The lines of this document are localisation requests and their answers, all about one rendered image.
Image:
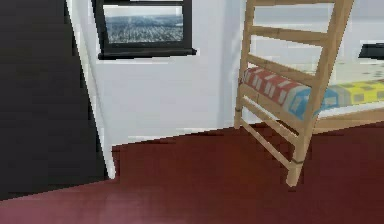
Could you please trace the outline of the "black framed window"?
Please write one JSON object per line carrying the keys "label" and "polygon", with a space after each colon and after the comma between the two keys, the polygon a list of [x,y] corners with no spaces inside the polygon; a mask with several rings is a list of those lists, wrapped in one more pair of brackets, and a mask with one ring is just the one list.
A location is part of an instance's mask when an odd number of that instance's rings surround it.
{"label": "black framed window", "polygon": [[192,0],[91,0],[99,60],[195,55]]}

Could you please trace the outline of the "wooden bed with patchwork cover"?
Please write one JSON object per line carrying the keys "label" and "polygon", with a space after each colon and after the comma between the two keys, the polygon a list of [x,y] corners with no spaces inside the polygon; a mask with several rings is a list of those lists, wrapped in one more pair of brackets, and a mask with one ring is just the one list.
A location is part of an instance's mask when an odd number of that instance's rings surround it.
{"label": "wooden bed with patchwork cover", "polygon": [[[258,7],[331,4],[325,32],[265,27],[255,23]],[[248,131],[287,169],[286,183],[297,185],[314,135],[384,122],[384,79],[332,85],[330,78],[354,0],[246,0],[234,127]],[[297,42],[321,48],[315,70],[307,73],[251,53],[251,37]],[[286,158],[243,118],[247,109],[293,145]]]}

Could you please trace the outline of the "black flat object on bed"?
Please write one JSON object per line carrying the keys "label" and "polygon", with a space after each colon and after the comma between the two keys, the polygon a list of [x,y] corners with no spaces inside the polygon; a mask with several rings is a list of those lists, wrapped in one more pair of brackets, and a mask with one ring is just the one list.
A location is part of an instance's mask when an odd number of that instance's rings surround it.
{"label": "black flat object on bed", "polygon": [[363,44],[359,58],[384,60],[384,43]]}

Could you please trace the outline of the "black room door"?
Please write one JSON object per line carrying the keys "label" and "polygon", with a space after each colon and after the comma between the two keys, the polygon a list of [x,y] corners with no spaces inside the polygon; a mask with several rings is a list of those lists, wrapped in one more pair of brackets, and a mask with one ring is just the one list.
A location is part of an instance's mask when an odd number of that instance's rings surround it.
{"label": "black room door", "polygon": [[106,177],[66,0],[0,0],[0,201]]}

